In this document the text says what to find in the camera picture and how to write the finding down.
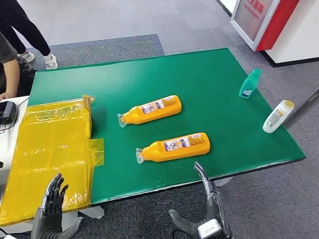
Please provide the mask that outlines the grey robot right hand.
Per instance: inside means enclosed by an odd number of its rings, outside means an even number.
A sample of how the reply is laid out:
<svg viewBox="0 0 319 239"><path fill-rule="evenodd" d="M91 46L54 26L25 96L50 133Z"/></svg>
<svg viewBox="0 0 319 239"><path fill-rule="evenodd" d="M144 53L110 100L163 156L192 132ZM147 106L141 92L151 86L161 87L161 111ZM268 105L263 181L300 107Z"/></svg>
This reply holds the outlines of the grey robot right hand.
<svg viewBox="0 0 319 239"><path fill-rule="evenodd" d="M207 214L205 218L194 223L181 217L175 210L169 210L169 214L175 226L172 237L174 239L176 232L181 232L193 239L232 239L233 233L225 219L216 185L212 183L204 168L198 162L194 162L194 168L204 185L207 197Z"/></svg>

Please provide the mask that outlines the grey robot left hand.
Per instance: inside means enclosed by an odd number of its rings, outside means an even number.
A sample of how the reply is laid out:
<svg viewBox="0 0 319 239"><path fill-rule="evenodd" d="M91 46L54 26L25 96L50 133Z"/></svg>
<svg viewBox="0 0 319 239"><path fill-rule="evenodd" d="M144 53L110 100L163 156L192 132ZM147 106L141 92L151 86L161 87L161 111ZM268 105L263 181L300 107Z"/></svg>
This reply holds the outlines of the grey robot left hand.
<svg viewBox="0 0 319 239"><path fill-rule="evenodd" d="M48 185L34 217L32 239L72 239L79 231L83 217L76 218L66 230L62 228L62 205L69 187L66 184L61 188L63 181L61 173L58 173Z"/></svg>

